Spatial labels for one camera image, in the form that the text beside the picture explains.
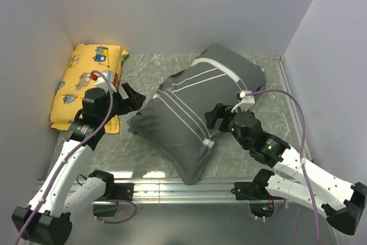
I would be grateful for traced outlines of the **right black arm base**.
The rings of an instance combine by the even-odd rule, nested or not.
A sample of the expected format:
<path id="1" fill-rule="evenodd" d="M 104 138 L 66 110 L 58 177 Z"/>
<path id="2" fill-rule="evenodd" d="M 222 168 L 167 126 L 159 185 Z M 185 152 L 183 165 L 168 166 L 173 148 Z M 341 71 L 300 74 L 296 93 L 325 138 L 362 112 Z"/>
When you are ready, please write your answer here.
<path id="1" fill-rule="evenodd" d="M 255 220 L 266 222 L 287 208 L 286 199 L 271 196 L 265 188 L 252 182 L 235 182 L 231 194 L 237 201 L 249 202 L 249 210 Z"/>

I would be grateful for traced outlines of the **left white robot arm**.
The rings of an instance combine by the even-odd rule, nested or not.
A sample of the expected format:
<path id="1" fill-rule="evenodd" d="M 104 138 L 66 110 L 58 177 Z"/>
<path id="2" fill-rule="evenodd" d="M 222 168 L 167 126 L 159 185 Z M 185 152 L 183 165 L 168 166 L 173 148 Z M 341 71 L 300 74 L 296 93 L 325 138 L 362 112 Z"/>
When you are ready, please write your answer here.
<path id="1" fill-rule="evenodd" d="M 94 170 L 74 192 L 70 189 L 78 178 L 80 169 L 95 151 L 105 133 L 104 125 L 116 115 L 139 110 L 146 97 L 134 91 L 127 83 L 122 87 L 127 98 L 109 84 L 103 83 L 88 89 L 82 99 L 82 108 L 69 127 L 57 162 L 40 190 L 26 207 L 17 207 L 11 219 L 18 230 L 18 240 L 38 244 L 65 244 L 77 218 L 95 201 L 106 201 L 113 209 L 104 206 L 95 213 L 98 221 L 113 217 L 120 203 L 132 202 L 134 184 L 118 187 L 114 175 Z"/>

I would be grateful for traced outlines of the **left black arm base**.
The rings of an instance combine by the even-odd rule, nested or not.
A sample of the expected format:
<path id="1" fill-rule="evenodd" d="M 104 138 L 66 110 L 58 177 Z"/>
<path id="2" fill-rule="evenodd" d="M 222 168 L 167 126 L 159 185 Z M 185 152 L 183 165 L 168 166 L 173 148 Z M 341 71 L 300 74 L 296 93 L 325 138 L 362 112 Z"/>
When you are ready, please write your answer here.
<path id="1" fill-rule="evenodd" d="M 115 184 L 110 194 L 99 197 L 93 203 L 93 215 L 101 219 L 114 217 L 119 207 L 132 202 L 134 185 L 132 182 Z"/>

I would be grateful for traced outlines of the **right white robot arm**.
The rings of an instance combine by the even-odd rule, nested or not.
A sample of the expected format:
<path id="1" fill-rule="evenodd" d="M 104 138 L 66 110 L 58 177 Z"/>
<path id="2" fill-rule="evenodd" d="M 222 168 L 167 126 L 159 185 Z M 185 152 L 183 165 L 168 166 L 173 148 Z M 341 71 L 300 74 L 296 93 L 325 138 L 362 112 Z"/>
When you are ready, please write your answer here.
<path id="1" fill-rule="evenodd" d="M 253 194 L 259 199 L 281 197 L 317 210 L 343 234 L 354 235 L 366 207 L 366 185 L 344 181 L 307 159 L 287 142 L 263 130 L 250 111 L 232 112 L 218 104 L 205 113 L 209 129 L 221 119 L 219 130 L 230 132 L 257 162 L 267 165 L 253 179 Z"/>

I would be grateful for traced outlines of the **grey striped pillowcase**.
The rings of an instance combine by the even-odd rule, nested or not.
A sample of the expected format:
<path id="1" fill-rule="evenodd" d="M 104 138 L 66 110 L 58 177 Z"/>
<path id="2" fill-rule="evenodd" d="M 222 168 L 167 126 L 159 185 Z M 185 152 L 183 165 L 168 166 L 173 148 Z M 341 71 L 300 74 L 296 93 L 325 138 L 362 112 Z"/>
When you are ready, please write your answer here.
<path id="1" fill-rule="evenodd" d="M 237 93 L 266 83 L 260 66 L 220 44 L 209 45 L 188 69 L 163 81 L 153 98 L 127 124 L 158 146 L 186 185 L 195 184 L 211 156 L 218 129 L 205 113 L 219 103 L 237 104 Z"/>

